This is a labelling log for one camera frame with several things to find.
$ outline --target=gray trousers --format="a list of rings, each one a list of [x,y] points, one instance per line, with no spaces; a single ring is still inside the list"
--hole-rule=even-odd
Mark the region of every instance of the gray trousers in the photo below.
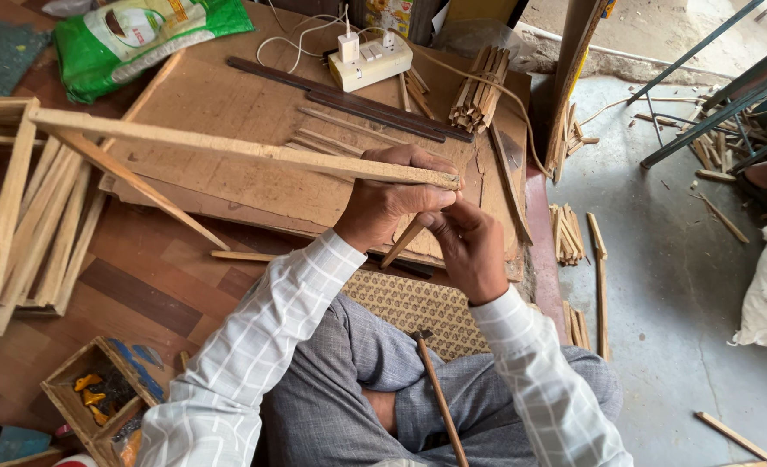
[[[565,345],[562,353],[606,417],[615,420],[623,390],[613,370],[585,349]],[[493,371],[493,355],[446,364],[433,351],[430,357],[470,465],[536,465],[510,391]],[[378,422],[361,386],[397,392],[397,439]],[[415,341],[343,294],[312,338],[297,345],[263,408],[271,465],[371,465],[388,459],[456,465],[450,445],[422,451],[429,435],[446,430]]]

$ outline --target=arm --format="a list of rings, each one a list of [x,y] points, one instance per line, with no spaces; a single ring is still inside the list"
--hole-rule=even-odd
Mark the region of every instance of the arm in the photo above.
[[[414,146],[369,150],[363,158],[456,173],[448,161]],[[361,252],[388,241],[403,214],[440,209],[454,200],[452,192],[437,187],[357,180],[334,229],[271,261],[187,371],[170,383],[169,401],[147,411],[137,465],[250,464],[262,397],[366,260]]]
[[[470,298],[539,462],[632,465],[617,428],[565,361],[553,321],[508,286],[501,225],[463,199],[443,214],[422,214],[420,221],[438,239],[451,279]]]

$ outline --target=hammer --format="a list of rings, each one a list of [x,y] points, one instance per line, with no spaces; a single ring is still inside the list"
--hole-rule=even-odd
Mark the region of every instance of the hammer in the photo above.
[[[452,444],[452,451],[456,453],[456,461],[458,461],[458,467],[470,467],[470,465],[467,463],[467,457],[464,455],[464,446],[461,445],[461,440],[458,439],[456,425],[452,423],[450,407],[446,405],[444,393],[440,391],[438,376],[435,374],[435,368],[432,367],[432,360],[430,360],[430,354],[427,351],[427,344],[424,342],[424,339],[427,339],[432,335],[432,331],[429,329],[424,329],[422,331],[415,331],[412,333],[411,337],[415,339],[415,342],[418,343],[418,354],[420,355],[420,360],[424,362],[424,367],[427,368],[427,374],[430,376],[432,389],[435,390],[436,399],[438,399],[440,416],[444,419],[446,433],[450,436],[450,444]]]

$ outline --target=patterned mat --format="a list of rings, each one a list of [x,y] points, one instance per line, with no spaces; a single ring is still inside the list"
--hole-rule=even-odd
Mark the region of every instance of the patterned mat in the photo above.
[[[490,351],[457,288],[357,271],[341,292],[407,334],[431,329],[427,346],[443,361]]]

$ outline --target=dark wooden ruler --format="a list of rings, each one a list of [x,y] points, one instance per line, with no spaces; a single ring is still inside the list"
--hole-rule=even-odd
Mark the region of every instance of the dark wooden ruler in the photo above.
[[[236,68],[237,70],[248,71],[258,77],[268,78],[307,90],[308,94],[306,97],[309,101],[314,101],[352,115],[361,116],[372,122],[382,123],[429,140],[443,143],[447,136],[451,136],[457,140],[472,143],[475,138],[472,133],[467,133],[461,128],[406,112],[396,107],[387,106],[372,99],[343,92],[335,87],[291,75],[284,71],[264,67],[255,61],[228,57],[227,63],[229,67]]]

